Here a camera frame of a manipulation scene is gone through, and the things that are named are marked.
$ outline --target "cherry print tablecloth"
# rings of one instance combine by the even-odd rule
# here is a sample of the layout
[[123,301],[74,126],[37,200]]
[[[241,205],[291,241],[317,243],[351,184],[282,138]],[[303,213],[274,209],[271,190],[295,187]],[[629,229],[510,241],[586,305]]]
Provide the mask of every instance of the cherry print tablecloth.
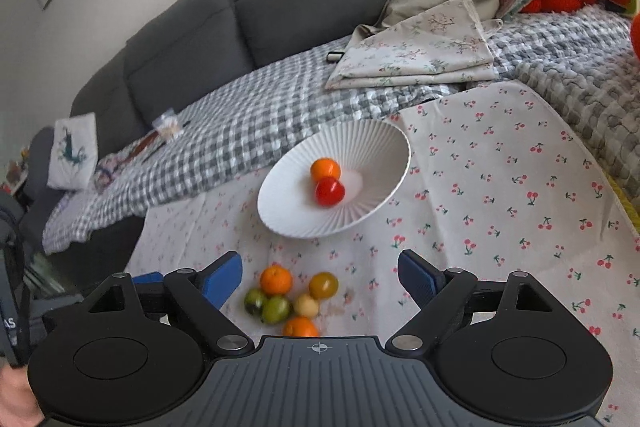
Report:
[[280,263],[293,295],[319,271],[340,280],[316,323],[324,335],[384,343],[416,312],[396,262],[412,248],[440,269],[480,279],[522,269],[539,279],[606,346],[614,381],[598,418],[640,419],[640,239],[591,154],[558,115],[517,82],[478,87],[390,117],[414,151],[394,197],[351,230],[299,241],[267,230],[256,210],[268,169],[192,200],[149,211],[129,263],[138,275],[198,269],[238,251],[244,276],[223,312],[259,340],[278,333],[242,310],[261,270]]

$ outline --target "gray checkered blanket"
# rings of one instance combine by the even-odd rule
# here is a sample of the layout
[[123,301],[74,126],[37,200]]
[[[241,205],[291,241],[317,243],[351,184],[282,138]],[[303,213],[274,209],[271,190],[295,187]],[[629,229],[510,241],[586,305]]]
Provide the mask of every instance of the gray checkered blanket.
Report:
[[[347,42],[338,39],[252,71],[185,108],[179,118],[190,124],[179,139],[138,156],[102,194],[90,184],[63,197],[44,230],[45,252],[65,250],[127,216],[144,216],[152,206],[272,165],[324,124],[384,118],[460,90],[452,84],[324,90],[335,67],[326,54]],[[126,157],[135,145],[118,155]]]
[[[489,40],[501,80],[535,89],[574,128],[638,206],[640,143],[634,82],[640,62],[630,50],[629,23],[598,7],[577,14],[516,15]],[[102,195],[69,194],[44,232],[47,253],[124,217],[193,196],[274,164],[325,123],[383,118],[459,86],[322,88],[333,70],[326,53],[348,38],[253,71],[208,94],[180,114],[185,135],[146,160],[141,155]]]
[[[628,20],[591,7],[556,23],[558,55],[524,58],[511,73],[535,89],[640,210],[640,60]],[[567,36],[575,35],[567,45]]]

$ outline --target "white pillow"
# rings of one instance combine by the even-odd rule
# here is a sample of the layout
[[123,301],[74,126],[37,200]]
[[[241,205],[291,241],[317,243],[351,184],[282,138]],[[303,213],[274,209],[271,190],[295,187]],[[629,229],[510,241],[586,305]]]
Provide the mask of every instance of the white pillow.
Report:
[[63,190],[87,188],[98,163],[95,114],[57,120],[47,185]]

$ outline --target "person's hand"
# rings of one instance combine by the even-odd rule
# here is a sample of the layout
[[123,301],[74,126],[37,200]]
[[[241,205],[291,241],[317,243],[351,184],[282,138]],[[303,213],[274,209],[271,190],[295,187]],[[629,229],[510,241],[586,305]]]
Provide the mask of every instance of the person's hand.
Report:
[[5,363],[0,369],[0,426],[36,427],[43,418],[27,380],[27,368],[12,369]]

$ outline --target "white bowl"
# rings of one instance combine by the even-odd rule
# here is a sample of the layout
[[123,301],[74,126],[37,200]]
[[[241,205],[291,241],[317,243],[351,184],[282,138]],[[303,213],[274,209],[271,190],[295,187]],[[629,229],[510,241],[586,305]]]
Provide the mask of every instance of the white bowl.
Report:
[[[329,208],[316,203],[309,169],[318,158],[340,164],[344,199]],[[258,214],[273,232],[312,239],[341,232],[378,210],[409,169],[411,147],[398,127],[355,120],[322,129],[293,147],[267,174],[258,194]]]

